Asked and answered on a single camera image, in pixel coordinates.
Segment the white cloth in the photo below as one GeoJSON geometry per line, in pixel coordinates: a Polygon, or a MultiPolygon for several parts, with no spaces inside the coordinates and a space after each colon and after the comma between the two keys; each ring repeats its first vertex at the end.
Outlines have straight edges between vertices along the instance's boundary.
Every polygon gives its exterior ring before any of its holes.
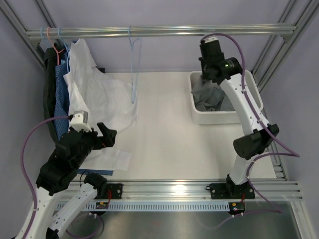
{"type": "MultiPolygon", "coordinates": [[[[96,68],[90,50],[79,39],[71,44],[70,72],[64,75],[68,86],[69,114],[87,111],[88,124],[101,135],[97,127],[103,122],[109,129],[118,133],[133,128],[139,113],[139,103],[131,102],[131,85],[114,80],[96,68]]],[[[82,169],[127,170],[131,154],[115,148],[93,150],[82,164],[82,169]]]]}

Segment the purple wall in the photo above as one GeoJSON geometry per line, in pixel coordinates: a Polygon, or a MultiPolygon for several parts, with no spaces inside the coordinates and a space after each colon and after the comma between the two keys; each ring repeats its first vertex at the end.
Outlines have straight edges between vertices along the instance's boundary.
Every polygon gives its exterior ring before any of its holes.
{"type": "Polygon", "coordinates": [[[262,92],[278,138],[300,158],[284,157],[290,180],[297,180],[319,236],[319,15],[262,92]]]}
{"type": "MultiPolygon", "coordinates": [[[[44,72],[1,11],[0,32],[0,237],[9,239],[18,234],[31,206],[19,156],[27,133],[43,120],[44,72]]],[[[25,165],[32,182],[53,147],[45,126],[30,138],[25,165]]]]}
{"type": "Polygon", "coordinates": [[[287,0],[45,0],[57,25],[209,25],[275,23],[287,0]]]}

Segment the metal rail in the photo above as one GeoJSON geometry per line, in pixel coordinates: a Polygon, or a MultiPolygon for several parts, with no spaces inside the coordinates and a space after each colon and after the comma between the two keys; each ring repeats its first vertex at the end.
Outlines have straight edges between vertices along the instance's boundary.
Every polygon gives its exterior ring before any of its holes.
{"type": "Polygon", "coordinates": [[[305,203],[302,201],[293,201],[290,202],[290,204],[292,206],[292,210],[294,212],[296,223],[298,225],[302,239],[316,239],[317,237],[308,216],[305,203]]]}
{"type": "MultiPolygon", "coordinates": [[[[109,183],[123,183],[123,202],[207,202],[211,199],[207,185],[219,180],[108,180],[109,183]]],[[[271,201],[302,201],[297,182],[289,181],[254,181],[254,186],[271,201]]],[[[64,198],[69,201],[79,190],[79,180],[73,180],[64,198]]],[[[263,201],[258,195],[253,201],[263,201]]]]}
{"type": "Polygon", "coordinates": [[[0,12],[7,17],[13,28],[19,34],[21,39],[25,42],[26,46],[30,49],[32,54],[36,57],[37,63],[43,67],[43,53],[34,47],[31,40],[25,35],[25,27],[23,26],[21,20],[17,17],[17,15],[12,10],[11,6],[8,4],[6,0],[0,0],[0,12]]]}
{"type": "Polygon", "coordinates": [[[46,23],[50,27],[56,27],[52,16],[50,15],[49,11],[46,8],[46,5],[44,4],[43,0],[34,0],[35,4],[39,8],[40,13],[42,14],[43,18],[45,19],[46,23]]]}
{"type": "MultiPolygon", "coordinates": [[[[230,35],[292,35],[296,26],[287,23],[258,25],[212,25],[212,26],[132,26],[132,37],[150,36],[203,36],[212,32],[230,35]]],[[[59,39],[57,28],[50,29],[50,37],[59,39]]],[[[105,38],[127,37],[127,27],[101,28],[62,28],[63,38],[105,38]]],[[[28,29],[26,35],[30,40],[41,40],[40,29],[28,29]]]]}
{"type": "Polygon", "coordinates": [[[287,58],[289,53],[292,51],[294,46],[298,43],[299,39],[301,39],[302,35],[309,27],[313,19],[316,17],[319,12],[319,0],[310,0],[310,2],[305,7],[303,13],[298,20],[296,27],[297,29],[292,34],[291,38],[282,45],[280,50],[274,56],[271,61],[271,64],[268,66],[264,76],[258,83],[258,90],[262,92],[265,86],[268,84],[269,80],[275,74],[275,72],[279,69],[279,67],[283,64],[284,60],[287,58]]]}
{"type": "MultiPolygon", "coordinates": [[[[293,9],[295,8],[296,6],[296,3],[297,3],[297,0],[289,0],[286,7],[285,7],[285,10],[283,11],[283,13],[281,14],[281,16],[279,17],[279,20],[278,20],[278,23],[284,23],[287,21],[288,17],[291,15],[293,9]]],[[[278,36],[276,35],[271,35],[263,49],[263,51],[261,52],[258,60],[257,60],[257,63],[253,69],[253,74],[254,75],[257,75],[258,73],[258,70],[260,68],[260,66],[262,66],[265,62],[265,59],[266,57],[268,56],[270,50],[271,50],[271,47],[274,45],[275,43],[275,40],[277,39],[278,36]]]]}

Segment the black mount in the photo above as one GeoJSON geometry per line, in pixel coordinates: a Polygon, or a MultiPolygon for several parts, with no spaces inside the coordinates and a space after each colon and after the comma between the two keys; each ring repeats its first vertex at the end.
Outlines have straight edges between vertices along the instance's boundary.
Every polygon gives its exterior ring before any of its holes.
{"type": "Polygon", "coordinates": [[[235,185],[229,175],[227,175],[226,183],[211,183],[206,187],[209,190],[212,199],[255,199],[255,192],[248,182],[241,185],[235,185]]]}
{"type": "Polygon", "coordinates": [[[111,192],[110,199],[122,199],[123,184],[121,183],[107,183],[107,179],[100,174],[90,173],[85,179],[84,183],[89,183],[94,189],[98,190],[98,195],[95,199],[109,199],[108,193],[111,192]]]}
{"type": "Polygon", "coordinates": [[[77,170],[92,150],[105,147],[113,147],[116,130],[108,129],[103,123],[97,124],[103,136],[97,136],[97,132],[77,132],[73,128],[62,135],[60,141],[55,144],[55,150],[40,169],[37,187],[49,191],[49,195],[61,192],[68,188],[75,178],[77,170]]]}

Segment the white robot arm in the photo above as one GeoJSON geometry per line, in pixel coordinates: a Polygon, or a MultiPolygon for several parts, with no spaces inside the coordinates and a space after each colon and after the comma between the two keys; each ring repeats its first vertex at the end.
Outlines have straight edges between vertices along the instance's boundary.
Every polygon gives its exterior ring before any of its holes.
{"type": "Polygon", "coordinates": [[[242,87],[242,71],[236,58],[224,58],[219,41],[216,37],[209,37],[201,41],[202,74],[204,80],[212,80],[217,83],[229,97],[243,128],[244,136],[234,140],[234,149],[237,153],[235,164],[227,176],[226,189],[231,198],[242,196],[243,190],[249,187],[246,172],[251,158],[259,155],[271,144],[272,138],[265,131],[260,121],[267,126],[268,130],[276,136],[279,128],[276,124],[270,125],[269,121],[260,112],[248,87],[242,87]],[[244,91],[251,100],[252,107],[260,119],[257,119],[249,105],[244,91]]]}
{"type": "Polygon", "coordinates": [[[97,195],[105,194],[106,178],[90,173],[77,194],[52,217],[57,203],[89,153],[92,150],[113,147],[115,143],[116,130],[108,129],[103,123],[98,123],[103,136],[97,136],[98,133],[87,124],[87,117],[88,113],[85,111],[74,113],[70,122],[70,131],[56,143],[49,161],[41,167],[36,181],[35,216],[32,219],[34,212],[32,205],[15,239],[59,239],[88,202],[97,195]]]}

